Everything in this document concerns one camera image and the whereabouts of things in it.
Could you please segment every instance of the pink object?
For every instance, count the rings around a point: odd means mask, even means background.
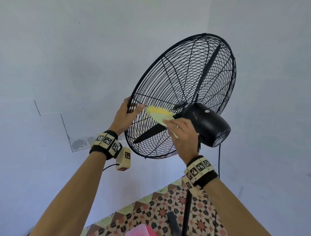
[[[148,225],[140,224],[128,231],[125,236],[156,236],[156,234]]]

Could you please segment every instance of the hand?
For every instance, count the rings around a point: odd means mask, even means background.
[[[190,160],[199,155],[197,151],[198,135],[190,120],[179,118],[176,120],[163,120],[169,130],[179,157],[187,165]]]
[[[109,130],[116,132],[118,136],[130,127],[135,117],[145,108],[144,104],[140,104],[131,114],[127,114],[129,100],[130,97],[124,99],[109,128]]]

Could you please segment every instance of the wall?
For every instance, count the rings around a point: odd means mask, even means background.
[[[71,144],[110,125],[164,50],[206,32],[209,4],[0,0],[1,234],[29,233],[88,155],[88,143],[75,152]],[[183,170],[177,156],[136,155],[124,173],[107,169],[86,225],[175,181]]]
[[[310,234],[310,8],[304,0],[211,3],[208,32],[229,43],[237,63],[220,171],[243,186],[241,201],[272,235]]]

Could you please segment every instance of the fan grille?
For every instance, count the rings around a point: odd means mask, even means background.
[[[218,45],[221,48],[200,87],[197,101],[221,114],[234,87],[236,66],[229,45],[211,34],[194,35],[166,50],[144,73],[129,103],[159,106],[178,113],[183,107],[178,110],[177,104],[191,104],[202,71]],[[139,114],[125,132],[130,148],[146,158],[177,154],[167,130],[134,144],[138,136],[156,124],[145,110]]]

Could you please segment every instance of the electric fan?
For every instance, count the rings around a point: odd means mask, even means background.
[[[220,145],[231,129],[220,116],[231,96],[236,78],[235,58],[221,37],[199,34],[176,43],[160,55],[143,74],[128,103],[161,107],[175,119],[190,119],[199,134],[199,147]],[[145,158],[162,159],[177,152],[166,127],[146,112],[140,113],[125,137],[129,147]],[[192,195],[187,191],[181,235],[187,234]],[[180,235],[173,212],[168,213],[173,235]]]

